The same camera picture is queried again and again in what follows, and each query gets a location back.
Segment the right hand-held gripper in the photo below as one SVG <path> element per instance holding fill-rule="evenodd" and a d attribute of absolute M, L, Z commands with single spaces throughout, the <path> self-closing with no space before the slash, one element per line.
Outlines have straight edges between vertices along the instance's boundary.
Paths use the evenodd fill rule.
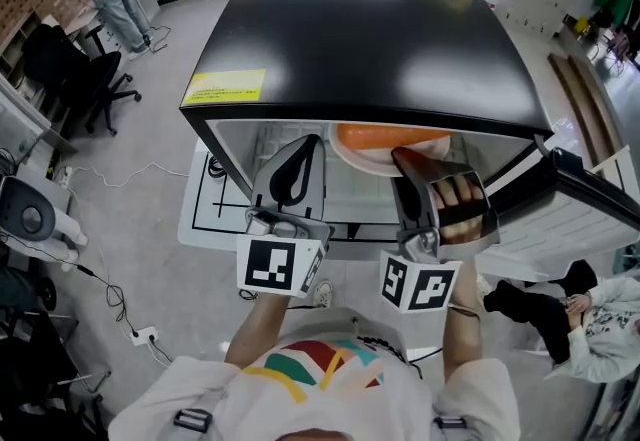
<path fill-rule="evenodd" d="M 443 311 L 449 305 L 461 264 L 499 242 L 497 214 L 472 167 L 433 160 L 408 147 L 394 148 L 391 157 L 401 173 L 392 180 L 399 218 L 398 249 L 380 253 L 381 297 L 401 314 Z M 484 199 L 438 214 L 434 184 L 456 175 L 480 187 Z M 462 244 L 441 242 L 440 225 L 479 215 L 483 215 L 480 238 Z"/>

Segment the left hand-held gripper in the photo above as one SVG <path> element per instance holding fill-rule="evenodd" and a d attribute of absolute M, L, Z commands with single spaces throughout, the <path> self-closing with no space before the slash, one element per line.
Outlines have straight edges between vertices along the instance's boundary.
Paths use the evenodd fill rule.
<path fill-rule="evenodd" d="M 258 171 L 236 239 L 237 285 L 254 293 L 304 298 L 325 258 L 333 228 L 323 220 L 325 146 L 306 135 Z"/>

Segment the person's right hand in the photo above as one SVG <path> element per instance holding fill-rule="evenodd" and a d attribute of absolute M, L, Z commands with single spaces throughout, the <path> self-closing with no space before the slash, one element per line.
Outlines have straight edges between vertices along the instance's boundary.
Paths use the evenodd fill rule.
<path fill-rule="evenodd" d="M 447 208 L 473 201 L 481 201 L 484 194 L 480 187 L 469 182 L 464 176 L 456 175 L 434 184 L 434 200 L 438 214 Z M 444 244 L 462 244 L 481 237 L 483 215 L 462 220 L 458 223 L 440 225 L 441 242 Z"/>

